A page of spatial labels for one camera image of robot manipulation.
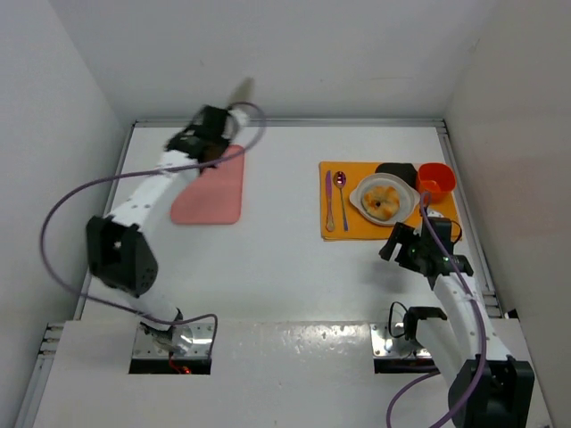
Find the golden knotted bread roll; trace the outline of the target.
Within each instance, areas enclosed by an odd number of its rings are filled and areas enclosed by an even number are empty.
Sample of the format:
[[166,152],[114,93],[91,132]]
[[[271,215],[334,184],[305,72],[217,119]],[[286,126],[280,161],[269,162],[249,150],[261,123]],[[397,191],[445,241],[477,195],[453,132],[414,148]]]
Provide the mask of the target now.
[[400,195],[389,185],[370,187],[361,198],[365,211],[378,220],[388,221],[400,209]]

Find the steel cake server wooden handle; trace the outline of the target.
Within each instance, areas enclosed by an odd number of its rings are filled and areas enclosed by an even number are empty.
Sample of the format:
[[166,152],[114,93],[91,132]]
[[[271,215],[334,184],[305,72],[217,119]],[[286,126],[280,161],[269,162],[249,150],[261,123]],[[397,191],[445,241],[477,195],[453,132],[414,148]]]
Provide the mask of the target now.
[[252,77],[247,77],[242,80],[241,83],[233,90],[231,96],[228,99],[228,108],[230,110],[235,109],[235,107],[240,103],[249,103],[252,101],[253,93],[255,88],[255,81]]

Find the pink rectangular tray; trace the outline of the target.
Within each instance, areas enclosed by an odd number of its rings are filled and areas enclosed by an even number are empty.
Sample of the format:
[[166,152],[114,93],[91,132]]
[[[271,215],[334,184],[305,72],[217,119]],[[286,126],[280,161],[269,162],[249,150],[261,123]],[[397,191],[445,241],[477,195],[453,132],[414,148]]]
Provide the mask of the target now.
[[244,155],[207,169],[171,205],[171,222],[179,226],[234,225],[241,217]]

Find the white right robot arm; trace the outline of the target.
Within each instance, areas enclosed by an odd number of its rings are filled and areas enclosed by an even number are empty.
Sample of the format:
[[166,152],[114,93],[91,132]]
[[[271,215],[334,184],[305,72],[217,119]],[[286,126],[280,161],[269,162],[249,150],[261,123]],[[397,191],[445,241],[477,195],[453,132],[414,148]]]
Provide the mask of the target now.
[[408,357],[426,350],[447,382],[448,411],[436,426],[524,427],[534,371],[496,333],[473,269],[453,247],[447,218],[424,218],[419,230],[394,226],[380,257],[421,274],[440,304],[410,306],[402,321],[388,321],[385,331]]

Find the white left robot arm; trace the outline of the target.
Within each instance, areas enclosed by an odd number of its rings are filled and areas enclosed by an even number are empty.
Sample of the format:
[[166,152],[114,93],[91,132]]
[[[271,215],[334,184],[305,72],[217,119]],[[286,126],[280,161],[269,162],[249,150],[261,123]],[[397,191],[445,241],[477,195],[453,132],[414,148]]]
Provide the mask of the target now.
[[228,148],[229,129],[239,125],[230,111],[205,106],[193,120],[164,146],[155,170],[118,207],[104,217],[87,223],[87,258],[92,276],[113,289],[136,313],[141,325],[163,348],[175,348],[173,323],[181,311],[161,296],[153,284],[158,262],[148,238],[159,220],[166,217],[176,197],[196,178],[203,167]]

